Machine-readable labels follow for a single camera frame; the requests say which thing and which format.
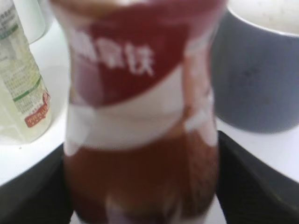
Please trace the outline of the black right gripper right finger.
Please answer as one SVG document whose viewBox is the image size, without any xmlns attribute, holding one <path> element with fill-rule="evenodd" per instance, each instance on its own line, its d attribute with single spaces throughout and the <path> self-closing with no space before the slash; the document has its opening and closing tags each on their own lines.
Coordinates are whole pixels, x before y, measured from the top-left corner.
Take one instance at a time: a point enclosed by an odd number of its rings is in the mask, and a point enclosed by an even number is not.
<svg viewBox="0 0 299 224">
<path fill-rule="evenodd" d="M 299 184 L 219 131 L 216 195 L 228 224 L 297 224 Z"/>
</svg>

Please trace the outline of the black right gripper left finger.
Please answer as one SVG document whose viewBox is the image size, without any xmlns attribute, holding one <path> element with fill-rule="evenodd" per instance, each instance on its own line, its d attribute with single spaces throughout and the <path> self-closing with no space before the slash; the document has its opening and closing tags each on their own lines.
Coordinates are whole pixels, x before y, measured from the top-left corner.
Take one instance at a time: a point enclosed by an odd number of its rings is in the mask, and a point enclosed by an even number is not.
<svg viewBox="0 0 299 224">
<path fill-rule="evenodd" d="M 68 224 L 73 207 L 64 179 L 63 146 L 0 187 L 2 224 Z"/>
</svg>

